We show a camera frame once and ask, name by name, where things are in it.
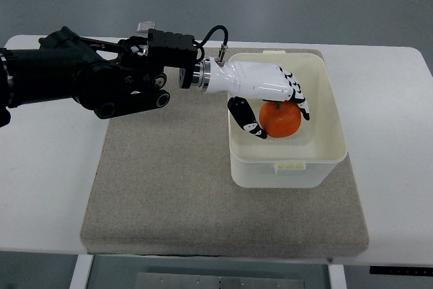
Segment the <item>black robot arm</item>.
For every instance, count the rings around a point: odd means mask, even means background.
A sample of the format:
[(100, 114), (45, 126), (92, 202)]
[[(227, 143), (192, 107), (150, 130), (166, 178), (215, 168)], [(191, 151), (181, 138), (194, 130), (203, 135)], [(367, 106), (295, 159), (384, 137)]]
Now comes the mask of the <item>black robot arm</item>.
[(162, 108), (170, 100), (164, 69), (178, 68), (188, 88), (203, 57), (192, 35), (150, 29), (112, 43), (64, 26), (39, 39), (38, 49), (1, 49), (1, 126), (11, 108), (65, 98), (100, 119)]

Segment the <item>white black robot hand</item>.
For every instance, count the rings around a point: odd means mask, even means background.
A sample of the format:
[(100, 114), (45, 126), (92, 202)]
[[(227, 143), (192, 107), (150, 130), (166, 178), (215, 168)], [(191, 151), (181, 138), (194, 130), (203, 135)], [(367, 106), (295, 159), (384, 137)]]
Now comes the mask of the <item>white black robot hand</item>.
[(276, 64), (234, 61), (224, 64), (206, 58), (196, 66), (194, 83), (203, 93), (227, 92), (227, 107), (235, 122), (244, 131), (261, 139), (270, 136), (257, 121), (248, 101), (261, 99), (284, 104), (290, 102), (300, 110), (305, 120), (310, 119), (308, 102), (300, 83), (292, 72)]

